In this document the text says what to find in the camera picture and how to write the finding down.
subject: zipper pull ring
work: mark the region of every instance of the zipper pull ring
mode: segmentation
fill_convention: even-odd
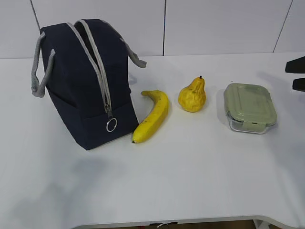
[[[117,120],[116,118],[113,117],[112,111],[111,111],[111,108],[110,108],[109,104],[106,104],[105,107],[106,107],[107,115],[108,115],[108,119],[109,119],[109,121],[107,122],[107,125],[106,125],[106,130],[110,133],[110,132],[112,132],[112,131],[115,130],[116,126],[118,125],[118,120]],[[112,122],[112,121],[114,121],[115,124],[114,124],[113,129],[110,130],[110,129],[109,129],[109,124],[110,124],[110,122]]]

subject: white wall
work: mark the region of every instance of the white wall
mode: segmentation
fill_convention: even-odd
[[[291,2],[167,0],[164,54],[305,51],[305,0],[293,0],[288,13]],[[139,55],[163,53],[165,0],[33,0],[33,4],[41,27],[101,18]],[[0,58],[33,56],[39,31],[30,0],[2,0],[0,28]]]
[[[305,51],[305,0],[294,0],[275,52]]]
[[[1,0],[0,58],[34,55],[39,30],[28,0]]]
[[[291,0],[167,0],[165,55],[272,52]]]
[[[100,18],[138,55],[162,55],[164,0],[33,0],[33,4],[41,27]]]

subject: metal ring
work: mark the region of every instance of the metal ring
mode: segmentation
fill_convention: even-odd
[[[115,125],[114,125],[114,127],[113,127],[112,130],[109,130],[109,128],[108,128],[108,127],[109,127],[109,123],[110,123],[112,120],[115,121]],[[116,128],[117,125],[118,125],[118,120],[117,120],[116,118],[111,118],[111,119],[107,122],[106,130],[107,130],[108,132],[112,132],[112,131],[115,130],[115,128]]]

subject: gray handle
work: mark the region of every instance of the gray handle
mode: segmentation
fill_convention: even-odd
[[[43,38],[45,38],[46,34],[44,32],[41,33],[39,36],[36,48],[35,48],[35,54],[34,54],[34,60],[33,60],[33,67],[31,71],[31,80],[32,80],[32,94],[36,97],[42,98],[45,94],[45,87],[47,85],[47,82],[49,80],[49,77],[51,76],[52,70],[53,70],[53,64],[54,64],[54,55],[55,50],[52,49],[50,52],[49,60],[48,60],[48,66],[46,69],[46,72],[44,74],[44,77],[39,84],[39,80],[37,78],[37,69],[38,69],[38,63],[39,63],[39,55],[40,55],[40,48],[41,48],[41,41]]]

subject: bag handle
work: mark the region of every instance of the bag handle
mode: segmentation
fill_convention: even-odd
[[[124,42],[124,44],[126,46],[126,49],[127,49],[127,52],[128,52],[128,55],[129,55],[131,61],[140,68],[146,68],[147,62],[139,59],[138,55],[134,51],[131,50],[131,48],[126,43],[126,41],[123,39],[123,37],[119,34],[119,32],[117,32],[116,29],[113,28],[113,26],[110,25],[108,22],[106,22],[104,20],[101,20],[101,21],[106,23],[107,25],[109,25],[119,35],[121,41]]]
[[[40,55],[40,49],[41,49],[41,41],[45,38],[46,34],[45,32],[42,32],[41,35],[39,36],[37,43],[36,43],[36,48],[35,48],[35,54],[34,54],[34,60],[33,60],[33,67],[31,71],[31,81],[32,81],[32,94],[36,97],[42,98],[45,94],[45,87],[47,85],[47,82],[51,76],[52,70],[53,70],[53,65],[54,65],[54,55],[55,55],[55,50],[52,49],[50,52],[49,60],[48,60],[48,66],[46,69],[46,72],[44,74],[44,77],[39,84],[39,80],[37,78],[37,69],[38,69],[38,63],[39,63],[39,55]]]

